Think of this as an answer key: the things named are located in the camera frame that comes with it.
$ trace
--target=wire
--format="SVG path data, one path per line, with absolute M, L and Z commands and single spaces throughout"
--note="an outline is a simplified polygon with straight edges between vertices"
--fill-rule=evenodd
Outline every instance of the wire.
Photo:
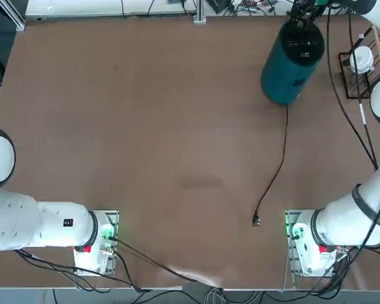
M 274 8 L 274 6 L 273 6 L 273 4 L 272 4 L 272 1 L 267 0 L 267 2 L 269 2 L 270 7 L 272 8 L 273 14 L 276 16 L 276 10 L 275 10 L 275 8 Z
M 376 250 L 376 249 L 372 249 L 372 248 L 366 248 L 367 250 L 370 250 L 370 251 L 373 251 L 374 253 L 377 253 L 378 255 L 380 255 L 380 251 Z
M 190 294 L 188 294 L 187 292 L 185 292 L 183 290 L 168 290 L 168 291 L 164 291 L 162 293 L 158 293 L 158 294 L 154 295 L 153 297 L 151 297 L 151 298 L 149 298 L 147 300 L 141 301 L 141 302 L 136 302 L 139 299 L 138 298 L 134 302 L 132 302 L 131 304 L 143 304 L 143 303 L 147 303 L 149 301 L 152 301 L 155 298 L 158 298 L 158 297 L 163 296 L 163 295 L 168 294 L 168 293 L 182 293 L 182 294 L 186 295 L 188 298 L 190 298 L 196 304 L 201 304 L 199 301 L 197 301 L 196 299 L 194 299 Z
M 184 13 L 186 15 L 188 15 L 187 11 L 186 11 L 186 8 L 184 7 L 184 0 L 180 0 L 180 3 L 182 4 L 182 7 L 183 7 L 183 10 L 184 10 Z
M 369 130 L 367 128 L 367 123 L 366 123 L 366 119 L 365 119 L 365 112 L 363 110 L 362 98 L 360 97 L 360 89 L 359 89 L 359 85 L 360 84 L 359 84 L 359 75 L 358 75 L 358 72 L 357 72 L 356 54 L 355 54 L 355 50 L 353 49 L 354 45 L 353 45 L 353 38 L 352 38 L 352 18 L 351 18 L 351 11 L 350 11 L 350 9 L 349 9 L 348 19 L 349 19 L 349 40 L 350 40 L 350 47 L 353 50 L 353 52 L 352 52 L 353 62 L 355 63 L 357 98 L 359 100 L 359 107 L 360 107 L 360 112 L 362 114 L 362 120 L 363 120 L 363 125 L 364 125 L 365 131 L 366 131 L 367 141 L 369 143 L 370 150 L 372 152 L 372 157 L 373 157 L 373 161 L 374 161 L 374 170 L 376 171 L 379 168 L 379 166 L 377 164 L 376 154 L 374 153 L 374 148 L 373 148 L 372 140 L 370 139 Z
M 55 301 L 55 304 L 58 304 L 58 299 L 56 298 L 55 289 L 52 289 L 52 293 L 53 293 L 53 300 Z
M 89 269 L 84 269 L 84 268 L 81 268 L 81 267 L 73 267 L 73 266 L 64 266 L 64 265 L 60 265 L 60 264 L 57 264 L 57 263 L 53 263 L 53 262 L 49 262 L 49 261 L 46 261 L 46 260 L 43 260 L 41 258 L 37 258 L 35 256 L 27 256 L 27 258 L 29 260 L 33 260 L 33 261 L 36 261 L 36 262 L 41 262 L 41 263 L 45 263 L 47 265 L 51 265 L 53 267 L 59 267 L 59 268 L 65 268 L 65 269 L 72 269 L 74 271 L 76 270 L 80 270 L 80 271 L 83 271 L 83 272 L 88 272 L 88 273 L 91 273 L 91 274 L 96 274 L 97 276 L 101 276 L 101 277 L 106 277 L 107 279 L 110 279 L 110 280 L 113 280 L 113 281 L 118 281 L 118 282 L 122 282 L 122 283 L 125 283 L 129 286 L 132 286 L 131 283 L 125 281 L 125 280 L 121 280 L 121 279 L 117 279 L 116 277 L 110 277 L 109 275 L 106 275 L 106 274 L 100 274 L 98 272 L 95 272 L 93 270 L 89 270 Z
M 146 13 L 146 16 L 149 16 L 149 12 L 151 11 L 151 8 L 152 8 L 152 5 L 153 5 L 154 1 L 155 0 L 152 0 L 151 5 L 148 8 L 148 12 Z
M 231 1 L 230 5 L 227 6 L 227 10 L 224 12 L 224 14 L 223 14 L 222 16 L 225 16 L 225 14 L 229 11 L 229 8 L 230 8 L 231 6 L 233 6 L 234 1 L 235 1 L 235 0 L 232 0 L 232 1 Z
M 138 298 L 135 299 L 135 301 L 133 301 L 131 304 L 135 304 L 139 301 L 139 299 L 141 299 L 143 296 L 145 295 L 145 293 L 142 293 Z
M 328 18 L 327 18 L 327 39 L 326 39 L 327 42 L 326 42 L 326 46 L 327 46 L 328 72 L 329 72 L 329 79 L 331 81 L 332 89 L 334 91 L 336 100 L 338 101 L 339 107 L 341 108 L 343 116 L 345 117 L 345 119 L 348 122 L 349 126 L 351 127 L 352 131 L 355 133 L 357 139 L 360 141 L 360 144 L 362 145 L 363 149 L 365 150 L 365 152 L 367 154 L 367 157 L 369 158 L 370 162 L 373 164 L 373 167 L 376 168 L 377 165 L 374 163 L 374 160 L 373 160 L 371 154 L 369 153 L 369 150 L 367 149 L 365 143 L 363 142 L 362 137 L 357 132 L 357 129 L 355 128 L 355 126 L 352 124 L 352 121 L 350 120 L 348 114 L 346 113 L 345 108 L 343 107 L 341 99 L 339 98 L 338 92 L 336 90 L 336 86 L 335 86 L 335 82 L 334 82 L 334 77 L 332 75 L 331 56 L 330 56 L 330 52 L 329 52 L 329 23 L 330 23 L 330 20 L 331 20 L 331 10 L 329 9 L 328 10 Z
M 121 241 L 120 239 L 117 239 L 116 237 L 109 237 L 108 239 L 111 240 L 111 241 L 116 241 L 116 242 L 118 242 L 118 243 L 123 244 L 125 247 L 128 247 L 128 248 L 131 249 L 132 251 L 134 251 L 134 252 L 136 252 L 137 254 L 141 255 L 143 258 L 145 258 L 145 259 L 147 259 L 148 261 L 150 261 L 150 262 L 156 264 L 157 266 L 159 266 L 159 267 L 165 269 L 167 272 L 170 272 L 171 274 L 173 274 L 173 275 L 175 275 L 175 276 L 177 276 L 177 277 L 180 277 L 181 279 L 185 279 L 185 280 L 187 280 L 187 281 L 189 281 L 189 282 L 197 282 L 197 281 L 194 280 L 194 279 L 191 279 L 191 278 L 186 277 L 186 276 L 184 276 L 184 275 L 182 275 L 182 274 L 179 274 L 179 273 L 177 273 L 176 271 L 170 269 L 169 267 L 164 266 L 163 264 L 157 262 L 156 260 L 150 258 L 149 256 L 145 255 L 144 253 L 142 253 L 142 252 L 140 252 L 139 250 L 135 249 L 135 248 L 132 247 L 130 244 L 127 244 L 126 242 Z
M 284 142 L 283 142 L 283 152 L 282 152 L 282 156 L 281 156 L 281 162 L 280 162 L 279 168 L 277 168 L 277 171 L 274 174 L 274 176 L 273 176 L 272 180 L 270 181 L 269 185 L 267 186 L 265 192 L 260 197 L 259 202 L 258 202 L 258 204 L 257 204 L 257 206 L 255 208 L 255 211 L 253 212 L 253 217 L 252 217 L 252 225 L 253 226 L 258 226 L 259 225 L 260 219 L 259 219 L 259 215 L 258 214 L 259 214 L 260 205 L 262 204 L 263 199 L 265 198 L 266 194 L 268 193 L 270 187 L 272 187 L 273 182 L 276 180 L 276 177 L 279 174 L 281 167 L 283 166 L 284 155 L 286 154 L 287 127 L 288 127 L 288 124 L 289 124 L 289 108 L 288 108 L 288 106 L 286 106 L 286 128 L 284 130 Z
M 38 265 L 36 263 L 33 263 L 31 262 L 30 260 L 28 260 L 28 258 L 30 258 L 31 256 L 29 255 L 29 253 L 27 253 L 26 255 L 23 254 L 22 252 L 26 252 L 26 251 L 23 251 L 23 250 L 18 250 L 16 251 L 18 253 L 18 255 L 24 260 L 26 261 L 28 264 L 34 266 L 34 267 L 37 267 L 37 268 L 40 268 L 40 269 L 48 269 L 48 270 L 51 270 L 51 271 L 55 271 L 59 274 L 61 274 L 62 276 L 66 277 L 70 282 L 74 283 L 76 286 L 78 286 L 81 290 L 84 290 L 84 291 L 95 291 L 97 293 L 109 293 L 111 290 L 107 290 L 107 291 L 101 291 L 101 290 L 98 290 L 96 289 L 93 285 L 91 285 L 86 279 L 84 279 L 83 277 L 77 275 L 77 274 L 74 274 L 73 272 L 70 272 L 70 271 L 67 271 L 67 270 L 60 270 L 60 269 L 57 269 L 56 267 L 53 267 L 52 265 L 50 264 L 47 264 L 50 268 L 48 267 L 45 267 L 45 266 L 42 266 L 42 265 Z M 79 284 L 78 282 L 76 282 L 75 280 L 73 280 L 72 278 L 68 277 L 67 275 L 65 274 L 70 274 L 71 276 L 74 276 L 74 277 L 78 277 L 79 279 L 83 280 L 89 287 L 89 288 L 85 288 L 83 287 L 81 284 Z
M 228 298 L 226 297 L 226 295 L 224 294 L 224 290 L 222 288 L 213 288 L 211 290 L 209 290 L 209 292 L 207 292 L 207 294 L 204 296 L 204 304 L 208 304 L 208 299 L 210 297 L 210 295 L 213 295 L 213 303 L 215 302 L 214 298 L 216 296 L 218 296 L 221 301 L 224 301 L 228 304 L 249 304 L 253 301 L 255 301 L 261 294 L 262 292 L 253 292 L 253 294 L 245 301 L 229 301 Z
M 263 9 L 258 8 L 258 7 L 256 7 L 256 9 L 259 10 L 259 11 L 261 11 L 265 16 L 267 16 L 266 12 Z
M 260 300 L 259 300 L 259 303 L 258 303 L 258 304 L 261 304 L 261 303 L 262 303 L 262 301 L 263 301 L 263 297 L 265 296 L 265 293 L 266 293 L 266 292 L 262 292 L 262 296 L 260 297 Z
M 248 2 L 245 1 L 245 6 L 248 9 L 249 15 L 252 16 L 251 10 L 249 9 Z
M 122 10 L 122 16 L 125 17 L 125 13 L 124 13 L 124 0 L 121 0 L 121 10 Z
M 127 278 L 128 278 L 128 281 L 130 282 L 132 288 L 135 289 L 135 291 L 137 293 L 143 293 L 145 291 L 143 291 L 140 287 L 136 286 L 133 282 L 132 282 L 132 279 L 131 279 L 131 275 L 129 274 L 129 271 L 128 271 L 128 266 L 127 266 L 127 263 L 125 262 L 124 258 L 122 257 L 121 254 L 119 254 L 118 252 L 114 251 L 114 254 L 121 260 L 122 262 L 122 265 L 124 266 L 124 269 L 125 269 L 125 273 L 127 274 Z

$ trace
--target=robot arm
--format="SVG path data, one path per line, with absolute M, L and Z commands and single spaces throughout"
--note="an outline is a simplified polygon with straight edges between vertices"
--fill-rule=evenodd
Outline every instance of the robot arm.
M 345 0 L 345 4 L 380 29 L 380 0 Z
M 0 129 L 0 187 L 15 167 L 15 149 Z M 0 189 L 0 251 L 25 247 L 73 247 L 75 266 L 112 273 L 115 227 L 105 212 L 71 202 L 36 201 Z

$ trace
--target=power cable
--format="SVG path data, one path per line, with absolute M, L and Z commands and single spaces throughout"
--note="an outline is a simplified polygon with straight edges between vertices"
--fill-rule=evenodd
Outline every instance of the power cable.
M 182 8 L 183 8 L 183 11 L 186 15 L 188 15 L 187 11 L 186 11 L 186 7 L 184 7 L 184 0 L 180 0 L 180 3 L 182 4 Z
M 168 294 L 168 293 L 182 293 L 182 294 L 186 295 L 189 299 L 191 299 L 193 302 L 195 302 L 195 304 L 201 304 L 199 301 L 197 301 L 197 300 L 196 300 L 195 298 L 193 298 L 190 294 L 188 294 L 187 292 L 185 292 L 185 291 L 183 291 L 183 290 L 168 290 L 168 291 L 164 291 L 164 292 L 162 292 L 162 293 L 158 293 L 158 294 L 152 296 L 151 298 L 146 299 L 146 300 L 141 301 L 141 302 L 137 302 L 137 300 L 139 299 L 139 298 L 138 298 L 138 299 L 136 299 L 134 302 L 132 302 L 131 304 L 143 304 L 143 303 L 147 303 L 147 302 L 149 302 L 149 301 L 152 301 L 152 300 L 154 300 L 154 299 L 156 299 L 156 298 L 159 298 L 160 296 L 166 295 L 166 294 Z
M 53 300 L 55 301 L 55 304 L 58 304 L 58 299 L 56 298 L 55 289 L 52 289 L 53 294 Z
M 274 8 L 272 1 L 267 0 L 267 2 L 269 2 L 270 7 L 272 8 L 273 14 L 276 16 L 276 9 Z
M 330 56 L 330 52 L 329 52 L 329 23 L 330 23 L 330 20 L 331 20 L 331 10 L 329 9 L 328 10 L 328 18 L 327 18 L 327 38 L 326 38 L 326 48 L 327 48 L 327 64 L 328 64 L 328 72 L 329 72 L 329 79 L 331 81 L 331 85 L 332 85 L 332 89 L 334 91 L 334 94 L 335 94 L 335 97 L 336 97 L 336 100 L 338 101 L 338 104 L 339 104 L 339 107 L 341 108 L 341 111 L 343 113 L 343 116 L 345 117 L 346 121 L 348 122 L 349 126 L 351 127 L 352 131 L 355 133 L 357 139 L 360 141 L 360 144 L 362 145 L 363 149 L 365 150 L 366 152 L 366 155 L 367 157 L 369 158 L 370 162 L 373 164 L 373 167 L 376 168 L 377 167 L 377 164 L 374 162 L 371 154 L 369 153 L 369 150 L 367 149 L 365 143 L 363 142 L 363 139 L 362 137 L 360 136 L 360 134 L 358 133 L 357 129 L 355 128 L 355 126 L 352 124 L 352 121 L 350 120 L 348 114 L 346 113 L 345 111 L 345 108 L 343 107 L 342 105 L 342 102 L 341 102 L 341 99 L 339 97 L 339 94 L 336 90 L 336 86 L 335 86 L 335 82 L 334 82 L 334 77 L 332 75 L 332 68 L 331 68 L 331 56 Z
M 148 12 L 146 13 L 146 16 L 149 16 L 149 12 L 151 11 L 151 8 L 152 8 L 152 5 L 153 5 L 154 1 L 155 0 L 152 0 L 151 5 L 148 8 Z
M 128 271 L 128 266 L 127 266 L 127 263 L 125 262 L 124 258 L 122 257 L 121 254 L 119 254 L 117 251 L 114 251 L 114 254 L 120 259 L 120 261 L 122 262 L 122 265 L 124 266 L 124 269 L 125 269 L 125 273 L 127 274 L 127 278 L 128 278 L 128 281 L 130 282 L 132 288 L 134 288 L 134 290 L 137 292 L 137 293 L 145 293 L 147 291 L 144 291 L 142 290 L 141 288 L 137 287 L 133 282 L 132 282 L 132 279 L 131 279 L 131 275 L 129 274 L 129 271 Z
M 286 106 L 286 128 L 284 130 L 284 141 L 283 141 L 283 152 L 281 156 L 281 162 L 279 167 L 277 168 L 276 173 L 274 174 L 272 180 L 269 182 L 269 185 L 267 186 L 265 192 L 263 195 L 260 197 L 259 202 L 255 208 L 255 211 L 253 212 L 253 217 L 252 217 L 252 225 L 253 226 L 259 226 L 260 225 L 260 219 L 259 219 L 259 208 L 260 205 L 262 204 L 263 199 L 265 198 L 266 194 L 268 193 L 269 189 L 272 187 L 273 182 L 276 180 L 276 177 L 279 175 L 280 169 L 283 166 L 284 163 L 284 155 L 286 154 L 286 143 L 287 143 L 287 128 L 289 124 L 289 108 Z
M 78 290 L 84 290 L 84 291 L 95 291 L 97 293 L 109 293 L 110 292 L 110 289 L 107 290 L 107 291 L 102 291 L 102 290 L 98 290 L 96 289 L 93 285 L 91 285 L 86 279 L 84 279 L 83 277 L 81 277 L 80 275 L 77 275 L 77 274 L 74 274 L 73 272 L 70 272 L 70 271 L 67 271 L 67 270 L 61 270 L 61 269 L 57 269 L 56 267 L 53 267 L 52 265 L 50 264 L 47 264 L 48 267 L 45 267 L 45 266 L 42 266 L 42 265 L 38 265 L 34 262 L 31 262 L 30 260 L 28 260 L 28 258 L 30 257 L 30 255 L 27 253 L 27 254 L 23 254 L 22 250 L 18 250 L 16 251 L 18 253 L 18 255 L 24 260 L 26 261 L 28 264 L 34 266 L 34 267 L 37 267 L 37 268 L 40 268 L 40 269 L 48 269 L 48 270 L 51 270 L 51 271 L 55 271 L 59 274 L 61 274 L 63 277 L 67 278 L 70 282 L 72 282 L 77 288 Z M 82 281 L 84 281 L 90 288 L 85 288 L 83 287 L 81 284 L 79 284 L 77 281 L 73 280 L 72 278 L 68 277 L 66 274 L 70 274 L 71 276 L 74 276 L 74 277 L 77 277 L 79 279 L 81 279 Z
M 122 16 L 125 17 L 125 13 L 124 13 L 124 0 L 121 0 L 121 10 L 122 10 Z
M 370 251 L 373 251 L 374 253 L 377 253 L 378 255 L 380 255 L 380 251 L 376 250 L 376 249 L 372 249 L 372 248 L 366 248 L 367 250 L 370 250 Z
M 350 47 L 353 50 L 352 55 L 353 55 L 353 62 L 355 63 L 355 76 L 356 76 L 356 89 L 357 89 L 357 98 L 359 100 L 359 107 L 360 107 L 360 112 L 362 114 L 362 121 L 363 121 L 363 126 L 365 128 L 366 136 L 367 136 L 367 142 L 369 143 L 370 146 L 370 151 L 372 152 L 372 157 L 374 161 L 374 170 L 376 171 L 379 166 L 377 164 L 377 159 L 376 159 L 376 154 L 374 153 L 374 148 L 372 144 L 372 140 L 370 139 L 370 134 L 369 130 L 367 128 L 367 123 L 366 123 L 366 118 L 365 118 L 365 111 L 363 109 L 363 104 L 362 104 L 362 98 L 360 97 L 360 89 L 359 89 L 359 75 L 357 72 L 357 62 L 356 62 L 356 54 L 354 45 L 353 45 L 353 38 L 352 38 L 352 18 L 351 18 L 351 11 L 349 9 L 349 15 L 348 15 L 348 20 L 349 20 L 349 40 L 350 40 Z
M 83 271 L 83 272 L 88 272 L 88 273 L 91 273 L 91 274 L 96 274 L 97 276 L 105 277 L 107 279 L 110 279 L 110 280 L 113 280 L 113 281 L 117 281 L 117 282 L 122 282 L 124 284 L 129 285 L 129 286 L 132 286 L 132 284 L 130 282 L 127 282 L 127 281 L 122 280 L 122 279 L 118 279 L 116 277 L 111 277 L 111 276 L 106 275 L 106 274 L 100 274 L 100 273 L 95 272 L 93 270 L 84 269 L 84 268 L 81 268 L 81 267 L 60 265 L 60 264 L 57 264 L 57 263 L 46 261 L 46 260 L 41 259 L 41 258 L 37 258 L 37 257 L 35 257 L 35 256 L 31 255 L 31 254 L 29 254 L 29 256 L 25 256 L 25 257 L 27 257 L 29 260 L 33 260 L 33 261 L 40 262 L 40 263 L 45 263 L 47 265 L 50 265 L 50 266 L 53 266 L 53 267 L 56 267 L 56 268 L 72 269 L 73 271 L 80 270 L 80 271 Z
M 150 261 L 150 262 L 156 264 L 157 266 L 159 266 L 159 267 L 165 269 L 167 272 L 169 272 L 169 273 L 171 273 L 171 274 L 173 274 L 173 275 L 175 275 L 175 276 L 177 276 L 177 277 L 180 277 L 181 279 L 185 279 L 185 280 L 187 280 L 187 281 L 189 281 L 189 282 L 197 282 L 197 281 L 194 280 L 194 279 L 191 279 L 191 278 L 189 278 L 189 277 L 186 277 L 185 275 L 179 274 L 179 273 L 177 273 L 176 271 L 170 269 L 169 267 L 164 266 L 163 264 L 157 262 L 156 260 L 150 258 L 149 256 L 145 255 L 144 253 L 142 253 L 142 252 L 140 252 L 139 250 L 135 249 L 135 248 L 132 247 L 130 244 L 127 244 L 126 242 L 121 241 L 120 239 L 117 239 L 116 237 L 112 237 L 112 236 L 111 236 L 111 237 L 109 237 L 108 239 L 111 240 L 111 241 L 116 241 L 116 242 L 118 242 L 118 243 L 120 243 L 120 244 L 123 244 L 125 247 L 128 247 L 128 248 L 131 249 L 132 251 L 134 251 L 134 252 L 136 252 L 137 254 L 141 255 L 143 258 L 145 258 L 145 259 L 147 259 L 148 261 Z

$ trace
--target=floor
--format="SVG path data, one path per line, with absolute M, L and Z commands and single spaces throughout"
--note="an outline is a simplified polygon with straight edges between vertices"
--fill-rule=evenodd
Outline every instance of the floor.
M 203 301 L 205 293 L 208 291 L 208 287 L 200 284 L 192 284 L 186 286 L 184 291 L 193 296 L 200 303 Z M 161 293 L 162 291 L 153 291 L 149 295 L 145 295 L 141 298 L 141 301 L 146 301 L 154 295 Z M 233 291 L 227 292 L 226 296 L 232 303 L 242 303 L 252 295 L 251 291 Z M 276 296 L 278 299 L 292 299 L 296 297 L 296 293 L 271 293 L 272 296 Z M 66 303 L 85 303 L 85 304 L 129 304 L 132 303 L 138 294 L 130 289 L 112 290 L 110 293 L 98 294 L 98 293 L 86 293 L 84 291 L 76 291 L 72 289 L 56 289 L 56 299 L 59 304 Z M 313 296 L 307 297 L 302 300 L 295 301 L 299 304 L 314 304 L 324 303 L 324 300 L 315 298 Z M 0 290 L 0 304 L 56 304 L 53 298 L 52 289 L 2 289 Z M 193 300 L 190 300 L 186 295 L 182 293 L 169 293 L 158 298 L 155 298 L 151 304 L 170 304 L 170 303 L 182 303 L 192 304 Z M 212 304 L 212 298 L 208 301 L 208 304 Z M 262 304 L 275 303 L 275 301 L 265 297 Z M 356 292 L 345 291 L 340 292 L 335 299 L 328 301 L 332 304 L 380 304 L 380 293 L 372 292 Z

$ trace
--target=black sticker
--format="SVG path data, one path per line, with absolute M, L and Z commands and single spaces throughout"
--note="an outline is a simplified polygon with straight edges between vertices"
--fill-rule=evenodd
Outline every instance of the black sticker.
M 301 86 L 302 84 L 304 84 L 304 82 L 305 82 L 305 79 L 297 79 L 297 80 L 295 80 L 294 81 L 294 86 L 295 87 L 299 87 L 299 86 Z
M 63 226 L 64 227 L 71 227 L 71 226 L 73 226 L 73 219 L 72 218 L 65 218 L 63 220 Z

